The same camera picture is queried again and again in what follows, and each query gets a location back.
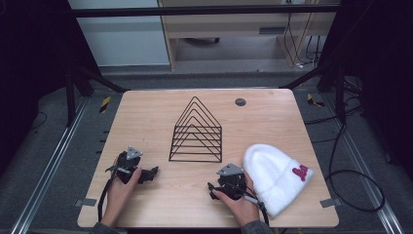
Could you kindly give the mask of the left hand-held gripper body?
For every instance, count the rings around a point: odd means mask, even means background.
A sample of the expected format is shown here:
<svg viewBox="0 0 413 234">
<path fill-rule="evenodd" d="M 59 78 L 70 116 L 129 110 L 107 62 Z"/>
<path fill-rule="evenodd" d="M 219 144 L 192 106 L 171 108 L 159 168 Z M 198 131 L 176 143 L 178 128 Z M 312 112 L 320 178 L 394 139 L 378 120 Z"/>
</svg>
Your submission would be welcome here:
<svg viewBox="0 0 413 234">
<path fill-rule="evenodd" d="M 119 154 L 116 163 L 106 171 L 110 171 L 113 176 L 117 176 L 123 184 L 127 184 L 136 170 L 143 153 L 129 146 L 126 151 Z"/>
</svg>

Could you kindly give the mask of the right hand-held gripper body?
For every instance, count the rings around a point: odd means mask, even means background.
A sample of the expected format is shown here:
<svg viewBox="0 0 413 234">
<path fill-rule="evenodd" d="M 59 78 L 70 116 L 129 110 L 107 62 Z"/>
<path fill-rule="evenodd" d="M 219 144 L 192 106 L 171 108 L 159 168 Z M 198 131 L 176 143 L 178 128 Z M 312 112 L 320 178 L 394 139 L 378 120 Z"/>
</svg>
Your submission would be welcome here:
<svg viewBox="0 0 413 234">
<path fill-rule="evenodd" d="M 225 193 L 232 200 L 239 200 L 246 192 L 246 179 L 244 170 L 232 163 L 224 166 L 217 174 L 219 179 L 218 191 Z M 211 193 L 211 198 L 217 200 L 217 197 Z"/>
</svg>

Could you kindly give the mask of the white fuzzy beanie hat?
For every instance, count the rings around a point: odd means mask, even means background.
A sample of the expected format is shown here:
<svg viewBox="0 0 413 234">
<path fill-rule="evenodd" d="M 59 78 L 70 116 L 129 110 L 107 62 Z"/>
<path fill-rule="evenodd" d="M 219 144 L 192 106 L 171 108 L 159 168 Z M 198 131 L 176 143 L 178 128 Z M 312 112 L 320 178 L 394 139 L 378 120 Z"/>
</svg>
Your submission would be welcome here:
<svg viewBox="0 0 413 234">
<path fill-rule="evenodd" d="M 244 154 L 244 170 L 267 214 L 275 217 L 306 188 L 314 171 L 273 145 L 253 144 Z"/>
</svg>

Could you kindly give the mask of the person's right hand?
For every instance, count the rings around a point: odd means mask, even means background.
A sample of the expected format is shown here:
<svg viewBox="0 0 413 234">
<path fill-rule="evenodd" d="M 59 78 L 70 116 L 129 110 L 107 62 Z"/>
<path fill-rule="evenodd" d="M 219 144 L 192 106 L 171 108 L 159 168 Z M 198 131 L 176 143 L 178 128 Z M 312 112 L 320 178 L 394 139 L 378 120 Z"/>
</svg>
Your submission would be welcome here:
<svg viewBox="0 0 413 234">
<path fill-rule="evenodd" d="M 248 201 L 246 198 L 232 200 L 225 193 L 215 189 L 212 190 L 212 193 L 231 211 L 239 227 L 243 227 L 260 219 L 260 210 L 258 206 Z"/>
</svg>

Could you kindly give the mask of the person's left hand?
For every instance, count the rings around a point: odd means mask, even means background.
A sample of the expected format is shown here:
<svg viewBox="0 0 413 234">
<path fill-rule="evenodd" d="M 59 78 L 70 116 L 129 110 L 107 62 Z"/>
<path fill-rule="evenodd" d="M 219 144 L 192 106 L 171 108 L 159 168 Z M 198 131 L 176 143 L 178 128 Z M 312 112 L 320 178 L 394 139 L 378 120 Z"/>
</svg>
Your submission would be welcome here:
<svg viewBox="0 0 413 234">
<path fill-rule="evenodd" d="M 141 168 L 137 168 L 128 183 L 123 183 L 119 178 L 115 178 L 108 189 L 107 205 L 100 223 L 114 228 L 130 201 L 141 176 Z"/>
</svg>

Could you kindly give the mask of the grey tape piece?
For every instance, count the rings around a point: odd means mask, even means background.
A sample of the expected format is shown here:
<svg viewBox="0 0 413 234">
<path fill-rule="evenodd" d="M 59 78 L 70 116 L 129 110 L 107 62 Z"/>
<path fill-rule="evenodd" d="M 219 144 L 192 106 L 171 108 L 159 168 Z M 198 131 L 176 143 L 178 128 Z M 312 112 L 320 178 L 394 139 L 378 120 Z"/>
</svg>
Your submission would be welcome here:
<svg viewBox="0 0 413 234">
<path fill-rule="evenodd" d="M 83 207 L 83 206 L 89 206 L 93 207 L 96 204 L 96 199 L 90 199 L 90 198 L 84 198 L 84 199 L 77 199 L 73 206 L 74 207 Z"/>
<path fill-rule="evenodd" d="M 329 198 L 329 199 L 325 199 L 325 200 L 321 200 L 320 201 L 321 206 L 325 209 L 328 207 L 338 207 L 342 205 L 342 201 L 338 198 L 333 199 L 333 198 Z"/>
</svg>

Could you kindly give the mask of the yellow black hazard tape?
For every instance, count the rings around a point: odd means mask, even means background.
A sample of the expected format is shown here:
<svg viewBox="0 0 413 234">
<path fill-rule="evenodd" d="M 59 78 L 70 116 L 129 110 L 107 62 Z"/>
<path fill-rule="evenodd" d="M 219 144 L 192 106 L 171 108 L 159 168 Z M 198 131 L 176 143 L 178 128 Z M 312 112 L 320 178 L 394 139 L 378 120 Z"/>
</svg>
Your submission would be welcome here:
<svg viewBox="0 0 413 234">
<path fill-rule="evenodd" d="M 100 108 L 99 108 L 99 110 L 98 110 L 99 113 L 104 113 L 104 112 L 105 112 L 105 110 L 106 110 L 106 108 L 107 108 L 107 106 L 108 106 L 108 104 L 109 104 L 109 102 L 110 102 L 110 99 L 111 99 L 111 97 L 105 97 L 105 98 L 103 99 L 102 104 L 101 104 L 101 106 L 100 106 Z"/>
<path fill-rule="evenodd" d="M 307 102 L 310 105 L 314 105 L 314 106 L 318 106 L 318 107 L 324 107 L 325 106 L 322 101 L 315 101 L 311 94 L 307 94 Z"/>
</svg>

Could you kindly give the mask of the black metal stand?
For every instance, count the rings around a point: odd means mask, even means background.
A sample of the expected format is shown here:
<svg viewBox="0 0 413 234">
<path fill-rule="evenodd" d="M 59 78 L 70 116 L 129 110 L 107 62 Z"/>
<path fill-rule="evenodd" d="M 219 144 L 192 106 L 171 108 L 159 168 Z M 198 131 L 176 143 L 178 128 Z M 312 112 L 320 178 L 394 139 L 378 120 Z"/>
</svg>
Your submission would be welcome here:
<svg viewBox="0 0 413 234">
<path fill-rule="evenodd" d="M 117 93 L 124 93 L 127 89 L 122 88 L 102 77 L 101 74 L 92 72 L 76 63 L 67 63 L 64 67 L 65 91 L 67 104 L 67 124 L 69 127 L 75 120 L 75 90 L 78 90 L 82 97 L 90 97 L 94 93 L 90 80 L 109 88 Z"/>
<path fill-rule="evenodd" d="M 317 84 L 317 89 L 319 92 L 325 93 L 332 87 L 335 87 L 335 114 L 339 121 L 345 125 L 346 112 L 344 104 L 344 71 L 340 64 L 335 62 L 325 62 L 318 65 L 313 70 L 305 73 L 295 81 L 281 86 L 281 89 L 293 90 L 316 76 L 320 77 Z"/>
</svg>

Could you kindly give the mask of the white cabinet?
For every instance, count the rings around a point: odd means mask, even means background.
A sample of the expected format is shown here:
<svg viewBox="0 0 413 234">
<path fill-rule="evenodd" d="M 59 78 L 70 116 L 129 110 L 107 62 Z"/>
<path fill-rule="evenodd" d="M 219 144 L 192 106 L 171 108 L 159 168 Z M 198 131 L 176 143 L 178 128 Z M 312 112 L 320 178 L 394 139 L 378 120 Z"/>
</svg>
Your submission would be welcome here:
<svg viewBox="0 0 413 234">
<path fill-rule="evenodd" d="M 151 8 L 157 0 L 68 0 L 73 10 Z M 169 65 L 161 18 L 77 18 L 99 67 Z"/>
</svg>

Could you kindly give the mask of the black curtain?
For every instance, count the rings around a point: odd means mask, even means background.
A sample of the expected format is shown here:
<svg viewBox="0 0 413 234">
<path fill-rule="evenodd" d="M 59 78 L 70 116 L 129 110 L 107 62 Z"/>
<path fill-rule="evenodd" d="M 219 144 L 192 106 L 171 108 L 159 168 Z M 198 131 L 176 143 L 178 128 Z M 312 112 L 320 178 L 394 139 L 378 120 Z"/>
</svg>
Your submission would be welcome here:
<svg viewBox="0 0 413 234">
<path fill-rule="evenodd" d="M 321 60 L 339 57 L 388 152 L 413 181 L 413 0 L 341 0 Z"/>
<path fill-rule="evenodd" d="M 38 113 L 43 96 L 65 86 L 60 39 L 74 62 L 97 73 L 78 21 L 65 16 L 68 0 L 0 0 L 0 176 Z"/>
</svg>

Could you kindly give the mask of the light wooden desk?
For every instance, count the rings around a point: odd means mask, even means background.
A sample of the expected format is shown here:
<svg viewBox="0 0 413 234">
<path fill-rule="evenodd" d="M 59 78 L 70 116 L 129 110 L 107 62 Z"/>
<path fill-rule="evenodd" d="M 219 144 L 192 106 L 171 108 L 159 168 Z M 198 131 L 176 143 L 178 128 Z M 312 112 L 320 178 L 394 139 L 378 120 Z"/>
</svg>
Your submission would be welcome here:
<svg viewBox="0 0 413 234">
<path fill-rule="evenodd" d="M 327 5 L 341 0 L 157 0 L 161 7 Z M 302 63 L 301 52 L 309 36 L 326 36 L 335 13 L 162 16 L 169 63 L 175 66 L 177 45 L 184 38 L 275 36 L 288 65 Z"/>
</svg>

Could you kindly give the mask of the aluminium floor rail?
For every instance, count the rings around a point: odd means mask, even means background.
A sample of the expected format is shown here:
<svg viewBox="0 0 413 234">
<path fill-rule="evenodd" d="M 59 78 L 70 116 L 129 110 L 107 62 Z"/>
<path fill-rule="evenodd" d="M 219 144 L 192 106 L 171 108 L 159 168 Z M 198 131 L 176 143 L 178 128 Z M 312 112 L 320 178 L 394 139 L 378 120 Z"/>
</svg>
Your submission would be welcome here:
<svg viewBox="0 0 413 234">
<path fill-rule="evenodd" d="M 378 185 L 373 184 L 374 176 L 368 169 L 366 163 L 361 157 L 357 145 L 347 130 L 341 132 L 340 138 L 344 140 L 344 145 L 349 153 L 349 157 L 352 160 L 357 172 L 361 173 L 361 182 L 369 196 L 370 201 L 374 207 L 379 207 L 383 204 L 383 207 L 377 212 L 384 228 L 388 234 L 404 234 L 404 231 L 396 218 L 393 209 L 387 202 L 385 195 L 380 191 Z"/>
<path fill-rule="evenodd" d="M 75 109 L 75 117 L 72 123 L 65 128 L 56 148 L 49 160 L 45 170 L 39 178 L 31 196 L 26 202 L 18 219 L 14 223 L 10 234 L 26 234 L 33 218 L 36 216 L 40 205 L 53 181 L 60 162 L 84 116 L 85 109 L 88 105 L 89 98 L 81 97 L 79 104 Z"/>
</svg>

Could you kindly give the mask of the black horizontal frame bar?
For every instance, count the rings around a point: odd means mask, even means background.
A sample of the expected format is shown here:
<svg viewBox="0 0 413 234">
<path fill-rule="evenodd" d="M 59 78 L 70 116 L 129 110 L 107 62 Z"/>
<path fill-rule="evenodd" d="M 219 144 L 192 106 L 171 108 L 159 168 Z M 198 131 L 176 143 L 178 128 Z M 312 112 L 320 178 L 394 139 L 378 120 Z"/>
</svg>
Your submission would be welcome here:
<svg viewBox="0 0 413 234">
<path fill-rule="evenodd" d="M 200 6 L 122 9 L 79 9 L 68 14 L 76 18 L 195 16 L 284 13 L 332 13 L 341 10 L 340 4 L 327 5 L 249 5 L 249 6 Z"/>
</svg>

